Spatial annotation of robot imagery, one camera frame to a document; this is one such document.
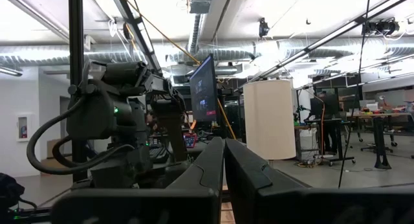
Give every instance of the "white lampshade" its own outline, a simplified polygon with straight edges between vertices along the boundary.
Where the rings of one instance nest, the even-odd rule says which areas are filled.
[[[252,82],[243,87],[243,93],[247,147],[266,160],[295,157],[290,82]]]

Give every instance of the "ceiling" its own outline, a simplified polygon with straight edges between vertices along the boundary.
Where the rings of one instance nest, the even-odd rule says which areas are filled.
[[[69,35],[68,0],[22,1],[57,26],[60,32]],[[381,1],[371,0],[370,6]],[[141,13],[173,41],[189,41],[194,15],[189,14],[187,0],[136,2]],[[200,40],[204,43],[259,41],[259,19],[262,17],[271,27],[267,40],[322,38],[363,13],[367,0],[230,0],[225,8],[226,2],[212,0],[201,28]],[[406,21],[413,13],[414,0],[408,0],[377,19],[395,17],[397,21]],[[0,46],[67,45],[67,41],[8,0],[0,0],[0,17]],[[117,36],[112,37],[109,33],[108,21],[114,18],[121,29],[123,19],[113,0],[83,0],[84,34],[90,35],[95,44],[120,43]],[[153,42],[167,42],[148,22],[146,28]],[[360,38],[361,31],[361,27],[357,27],[341,37]]]

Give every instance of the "floor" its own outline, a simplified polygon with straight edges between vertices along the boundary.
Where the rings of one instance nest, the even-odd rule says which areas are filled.
[[[390,139],[385,136],[386,146],[392,147],[393,153],[387,152],[387,159],[391,170],[379,170],[374,168],[376,154],[371,151],[360,151],[367,143],[374,142],[373,134],[363,133],[363,142],[358,141],[356,134],[351,135],[350,146],[347,156],[353,156],[356,164],[346,161],[342,177],[342,188],[367,188],[367,187],[390,187],[403,186],[414,188],[414,137],[396,136],[397,147],[390,146]],[[301,143],[304,148],[315,147],[312,137],[302,137]],[[312,159],[312,153],[304,153]],[[315,166],[314,168],[301,168],[295,165],[295,161],[274,161],[272,166],[295,179],[316,188],[338,187],[341,162],[335,162],[332,167],[327,164]]]
[[[392,167],[391,170],[382,171],[374,168],[376,155],[370,151],[361,152],[360,148],[367,143],[373,142],[373,135],[369,133],[362,134],[363,142],[359,142],[356,134],[351,135],[351,145],[347,155],[354,156],[356,164],[351,161],[345,162],[345,172],[342,178],[342,188],[367,188],[367,187],[412,187],[414,188],[414,137],[396,136],[395,140],[398,146],[394,149],[393,155],[388,154],[388,161]],[[301,143],[304,148],[315,147],[311,137],[302,137]],[[390,147],[389,137],[386,136],[386,144]],[[312,158],[309,153],[304,153],[304,157]],[[340,162],[334,166],[319,165],[314,168],[301,168],[295,165],[295,161],[274,161],[274,168],[294,177],[295,179],[316,188],[336,188],[340,176]],[[18,177],[18,183],[23,185],[26,190],[22,198],[33,201],[40,205],[49,199],[43,207],[51,206],[56,198],[53,197],[62,194],[72,185],[71,175],[49,175],[49,176],[32,176]],[[26,204],[21,204],[22,208],[30,208]]]

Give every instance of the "monitor screen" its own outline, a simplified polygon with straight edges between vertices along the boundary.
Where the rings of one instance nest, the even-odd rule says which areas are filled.
[[[190,77],[191,106],[197,122],[217,121],[217,84],[213,55],[209,55]]]

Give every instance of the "silver ductwork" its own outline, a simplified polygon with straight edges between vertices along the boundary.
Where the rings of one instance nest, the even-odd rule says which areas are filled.
[[[194,55],[197,52],[197,45],[199,44],[199,38],[201,30],[203,28],[204,19],[206,14],[194,14],[193,27],[190,30],[190,39],[188,40],[187,51]]]
[[[204,24],[204,18],[210,11],[213,0],[189,0],[190,14],[193,15],[193,26],[190,30],[187,51],[194,55],[197,53],[197,44]]]
[[[300,49],[309,44],[311,40],[305,39],[286,39],[268,41],[225,41],[219,45],[199,43],[199,50],[194,54],[197,60],[205,59],[210,53],[215,60],[242,61],[250,62],[259,56],[269,56],[282,60],[292,56]],[[357,55],[360,52],[360,39],[334,39],[326,45],[312,51],[311,58],[326,58]],[[186,42],[178,43],[181,47],[186,47]],[[154,50],[160,62],[192,62],[192,59],[185,55],[181,50],[170,43],[154,43]],[[414,37],[401,38],[398,41],[388,41],[384,38],[371,38],[364,46],[364,56],[375,53],[377,58],[387,56],[405,56],[414,54]],[[85,52],[85,58],[100,60],[104,62],[131,62],[132,58],[138,60],[143,58],[142,53],[136,52],[132,57],[128,55],[122,45],[92,45],[89,52]],[[0,65],[68,65],[69,46],[12,46],[0,47]]]
[[[317,39],[287,39],[278,41],[278,49],[281,57],[289,58],[306,46],[313,44]],[[360,53],[362,38],[334,39],[324,46],[309,53],[310,58],[326,58],[351,56]],[[403,56],[414,53],[414,37],[401,38],[398,41],[386,41],[383,37],[369,38],[364,43],[364,54],[381,56],[390,52],[388,56]]]
[[[207,14],[213,0],[188,0],[191,14]]]

